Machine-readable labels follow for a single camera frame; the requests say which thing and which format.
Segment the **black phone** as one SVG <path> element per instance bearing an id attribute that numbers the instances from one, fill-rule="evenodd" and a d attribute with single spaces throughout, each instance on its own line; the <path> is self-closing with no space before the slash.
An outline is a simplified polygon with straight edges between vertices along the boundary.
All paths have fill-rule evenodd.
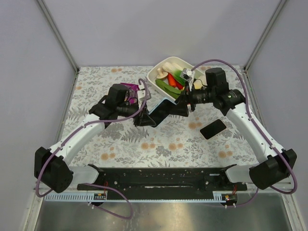
<path id="1" fill-rule="evenodd" d="M 157 127 L 166 117 L 170 115 L 170 111 L 176 106 L 174 101 L 168 98 L 163 98 L 154 109 L 149 112 L 150 119 L 154 121 L 151 127 Z"/>

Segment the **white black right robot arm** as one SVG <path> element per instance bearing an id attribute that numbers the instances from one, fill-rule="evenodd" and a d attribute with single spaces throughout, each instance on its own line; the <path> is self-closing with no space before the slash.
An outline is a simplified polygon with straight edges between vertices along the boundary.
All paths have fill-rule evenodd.
<path id="1" fill-rule="evenodd" d="M 257 118 L 250 113 L 246 93 L 231 90 L 226 80 L 226 73 L 222 68 L 206 70 L 206 86 L 195 89 L 193 69 L 184 68 L 180 74 L 184 82 L 184 89 L 177 98 L 178 107 L 188 104 L 194 110 L 197 104 L 212 103 L 221 111 L 239 130 L 251 146 L 257 165 L 233 165 L 225 170 L 227 179 L 232 183 L 247 182 L 259 189 L 273 188 L 274 184 L 283 179 L 292 177 L 294 187 L 289 191 L 292 194 L 297 189 L 297 180 L 293 172 L 297 155 L 290 149 L 284 149 L 265 130 Z"/>

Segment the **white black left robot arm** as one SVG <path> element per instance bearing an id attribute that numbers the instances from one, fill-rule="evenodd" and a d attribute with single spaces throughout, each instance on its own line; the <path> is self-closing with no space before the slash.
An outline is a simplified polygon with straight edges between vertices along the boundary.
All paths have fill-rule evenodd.
<path id="1" fill-rule="evenodd" d="M 123 84 L 113 84 L 107 95 L 95 104 L 80 125 L 66 137 L 50 148 L 40 147 L 35 152 L 34 176 L 37 179 L 36 194 L 44 183 L 50 191 L 62 193 L 71 185 L 93 184 L 99 170 L 93 166 L 70 168 L 70 163 L 78 152 L 98 133 L 112 123 L 120 123 L 132 119 L 137 125 L 146 115 L 146 102 L 150 99 L 148 87 L 143 79 L 139 79 L 137 102 L 129 103 Z"/>

